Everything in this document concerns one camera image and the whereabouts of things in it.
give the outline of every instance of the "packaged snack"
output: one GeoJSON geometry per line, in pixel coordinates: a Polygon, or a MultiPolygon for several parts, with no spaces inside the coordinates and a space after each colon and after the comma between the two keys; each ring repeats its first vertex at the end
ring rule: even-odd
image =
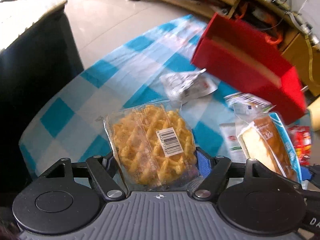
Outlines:
{"type": "Polygon", "coordinates": [[[158,101],[108,115],[105,128],[124,179],[147,189],[198,175],[193,134],[179,115],[181,102],[158,101]]]}
{"type": "Polygon", "coordinates": [[[244,155],[244,152],[237,139],[235,123],[221,123],[219,127],[227,145],[230,159],[236,163],[245,163],[247,158],[244,155]]]}
{"type": "Polygon", "coordinates": [[[224,97],[224,100],[230,108],[233,108],[233,104],[261,106],[262,113],[267,113],[275,107],[269,101],[266,101],[249,93],[234,93],[224,97]]]}
{"type": "Polygon", "coordinates": [[[181,100],[182,104],[199,97],[209,95],[217,86],[207,75],[200,71],[170,73],[160,77],[168,98],[181,100]]]}
{"type": "Polygon", "coordinates": [[[300,165],[310,165],[311,134],[310,127],[295,125],[288,129],[300,165]]]}
{"type": "Polygon", "coordinates": [[[270,170],[301,182],[299,162],[278,115],[254,112],[249,116],[243,110],[238,111],[238,108],[241,107],[235,105],[238,114],[236,133],[247,158],[255,158],[270,170]]]}

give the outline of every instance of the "blue checkered cloth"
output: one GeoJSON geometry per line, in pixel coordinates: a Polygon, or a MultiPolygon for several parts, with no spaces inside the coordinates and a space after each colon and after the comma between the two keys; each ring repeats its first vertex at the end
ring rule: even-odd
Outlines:
{"type": "MultiPolygon", "coordinates": [[[[105,155],[110,146],[102,117],[123,108],[167,99],[163,74],[193,71],[190,64],[207,24],[187,15],[147,31],[103,59],[58,92],[24,131],[20,150],[32,175],[62,157],[73,162],[105,155]]],[[[210,76],[218,89],[182,106],[196,143],[211,156],[228,156],[219,124],[233,122],[223,97],[236,92],[210,76]]]]}

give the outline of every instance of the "gray gripper pad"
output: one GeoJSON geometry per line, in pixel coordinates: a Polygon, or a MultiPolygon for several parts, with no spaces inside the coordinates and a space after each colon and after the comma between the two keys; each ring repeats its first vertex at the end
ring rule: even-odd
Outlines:
{"type": "Polygon", "coordinates": [[[85,228],[60,236],[29,232],[21,240],[301,240],[295,233],[259,237],[227,225],[209,202],[191,199],[186,192],[132,192],[110,202],[85,228]]]}

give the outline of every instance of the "packaged bread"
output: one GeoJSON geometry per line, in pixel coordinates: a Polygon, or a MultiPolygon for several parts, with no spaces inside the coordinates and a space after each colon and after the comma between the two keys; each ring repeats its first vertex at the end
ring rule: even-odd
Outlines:
{"type": "Polygon", "coordinates": [[[179,115],[181,102],[175,101],[137,106],[106,117],[114,155],[123,173],[136,184],[150,188],[170,184],[196,168],[193,134],[179,115]]]}
{"type": "Polygon", "coordinates": [[[255,118],[240,132],[238,139],[248,158],[255,158],[270,170],[297,181],[282,138],[269,115],[255,118]]]}

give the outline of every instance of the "red box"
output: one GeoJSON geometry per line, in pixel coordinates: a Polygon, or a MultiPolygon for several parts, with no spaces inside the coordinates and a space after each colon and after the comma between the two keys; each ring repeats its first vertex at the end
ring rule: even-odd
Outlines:
{"type": "Polygon", "coordinates": [[[241,20],[213,16],[191,63],[244,93],[276,105],[285,124],[305,114],[306,102],[296,69],[266,43],[262,32],[241,20]]]}

